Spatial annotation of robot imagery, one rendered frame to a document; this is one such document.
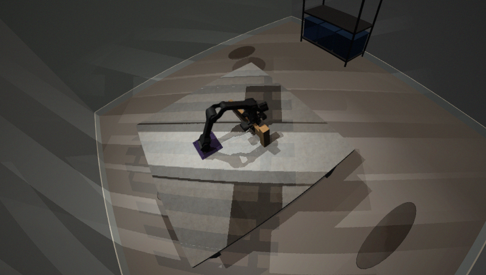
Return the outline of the brown wooden board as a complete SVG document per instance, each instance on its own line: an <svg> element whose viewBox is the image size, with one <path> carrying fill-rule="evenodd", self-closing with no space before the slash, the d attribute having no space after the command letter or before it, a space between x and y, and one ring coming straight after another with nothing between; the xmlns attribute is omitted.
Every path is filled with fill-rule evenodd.
<svg viewBox="0 0 486 275"><path fill-rule="evenodd" d="M231 102L231 101L233 101L233 100L232 99L228 100L228 102ZM234 111L235 111L236 114L239 115L240 118L243 119L243 121L245 121L246 123L249 121L249 119L247 117L246 118L242 117L242 113L244 112L242 109L234 109ZM259 134L259 126L256 123L254 123L252 125L254 126L253 131L256 133L256 135L258 137L260 137L260 134Z"/></svg>

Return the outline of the brown wooden post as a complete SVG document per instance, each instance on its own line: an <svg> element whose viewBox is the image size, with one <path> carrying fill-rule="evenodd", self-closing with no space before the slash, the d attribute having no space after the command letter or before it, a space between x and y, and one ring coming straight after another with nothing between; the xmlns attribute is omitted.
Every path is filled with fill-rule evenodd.
<svg viewBox="0 0 486 275"><path fill-rule="evenodd" d="M270 129L264 124L259 128L260 143L265 148L270 145Z"/></svg>

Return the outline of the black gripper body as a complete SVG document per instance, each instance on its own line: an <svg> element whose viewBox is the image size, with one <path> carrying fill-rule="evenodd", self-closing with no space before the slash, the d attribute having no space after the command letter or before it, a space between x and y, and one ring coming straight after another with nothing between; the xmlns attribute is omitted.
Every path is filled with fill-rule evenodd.
<svg viewBox="0 0 486 275"><path fill-rule="evenodd" d="M259 115L259 116L258 116ZM249 115L248 115L249 116ZM261 112L261 113L258 113L256 117L250 117L249 116L249 121L248 123L246 123L245 121L243 123L240 124L240 127L244 130L244 131L247 131L250 127L252 127L252 124L258 122L261 120L261 118L263 120L267 119L267 115L264 113L264 112Z"/></svg>

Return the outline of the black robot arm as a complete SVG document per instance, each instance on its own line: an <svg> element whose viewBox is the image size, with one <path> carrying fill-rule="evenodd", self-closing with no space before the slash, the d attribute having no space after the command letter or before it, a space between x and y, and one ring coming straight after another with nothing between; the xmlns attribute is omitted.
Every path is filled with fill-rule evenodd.
<svg viewBox="0 0 486 275"><path fill-rule="evenodd" d="M215 110L216 108L221 108L218 111L218 113L216 113ZM249 118L249 116L256 117L257 111L260 113L264 111L268 111L268 106L266 101L261 104L258 104L257 101L254 100L254 98L249 98L244 101L231 101L231 102L222 101L219 104L213 104L211 107L209 107L206 110L206 123L203 130L203 134L201 134L199 139L197 140L199 148L204 154L211 151L210 132L213 123L215 123L217 119L219 119L225 111L234 110L234 109L244 109L245 111L242 113L242 117Z"/></svg>

